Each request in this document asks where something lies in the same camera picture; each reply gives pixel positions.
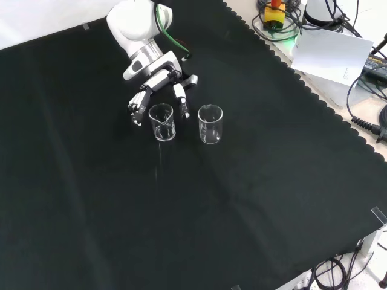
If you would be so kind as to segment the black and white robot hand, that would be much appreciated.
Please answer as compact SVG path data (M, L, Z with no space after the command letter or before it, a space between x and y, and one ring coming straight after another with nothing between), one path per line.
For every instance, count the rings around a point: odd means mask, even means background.
M137 77L145 78L145 82L127 105L135 125L142 125L151 95L169 84L172 85L181 116L185 119L190 117L186 91L198 83L198 76L183 72L173 52L170 51L154 60L149 59L144 53L138 54L123 73L123 78L127 81Z

